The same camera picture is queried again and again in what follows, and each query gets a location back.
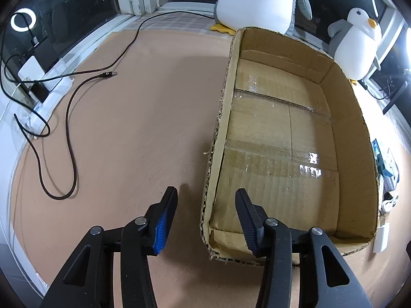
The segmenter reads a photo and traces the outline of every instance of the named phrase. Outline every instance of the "penguin beak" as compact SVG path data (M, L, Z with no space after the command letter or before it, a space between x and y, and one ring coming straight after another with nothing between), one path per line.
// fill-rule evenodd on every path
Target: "penguin beak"
M375 29L377 27L377 22L374 21L372 18L368 19L368 24L371 28Z

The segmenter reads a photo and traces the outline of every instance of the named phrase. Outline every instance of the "yellow foot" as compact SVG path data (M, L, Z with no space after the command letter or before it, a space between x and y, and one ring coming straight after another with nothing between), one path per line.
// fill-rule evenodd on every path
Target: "yellow foot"
M210 26L211 31L218 31L221 32L222 34L229 34L230 36L235 35L235 31L233 29L227 28L225 25L222 24L214 24Z

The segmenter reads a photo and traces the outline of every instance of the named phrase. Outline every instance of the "metal screw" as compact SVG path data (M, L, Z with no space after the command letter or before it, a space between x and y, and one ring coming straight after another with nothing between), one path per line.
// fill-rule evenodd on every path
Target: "metal screw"
M269 226L277 226L278 225L278 220L274 218L268 218L266 219L266 224Z
M134 220L134 223L138 226L142 226L147 223L147 219L143 216L139 216L136 220Z
M97 235L97 234L100 234L100 233L101 233L101 227L100 226L91 227L90 234Z
M311 229L311 232L312 232L314 235L317 235L317 236L320 236L320 235L323 234L323 230L322 230L321 228L319 228L319 227L313 227L313 228Z

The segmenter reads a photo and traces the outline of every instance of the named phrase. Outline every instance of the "cardboard box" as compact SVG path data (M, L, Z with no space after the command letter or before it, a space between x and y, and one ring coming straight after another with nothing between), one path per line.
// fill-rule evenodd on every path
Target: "cardboard box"
M201 235L212 257L260 264L238 188L290 228L327 232L343 255L377 230L377 171L350 82L328 56L260 28L239 30L210 152Z

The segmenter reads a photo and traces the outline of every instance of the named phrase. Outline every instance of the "small penguin plush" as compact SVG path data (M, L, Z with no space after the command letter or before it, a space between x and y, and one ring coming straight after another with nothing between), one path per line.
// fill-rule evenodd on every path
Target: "small penguin plush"
M246 26L258 26L291 36L295 5L312 19L309 0L218 0L214 7L216 25L211 30L234 34Z
M328 26L328 35L331 37L328 54L349 79L361 80L373 63L381 69L377 58L381 27L365 10L351 9L347 20L338 20Z

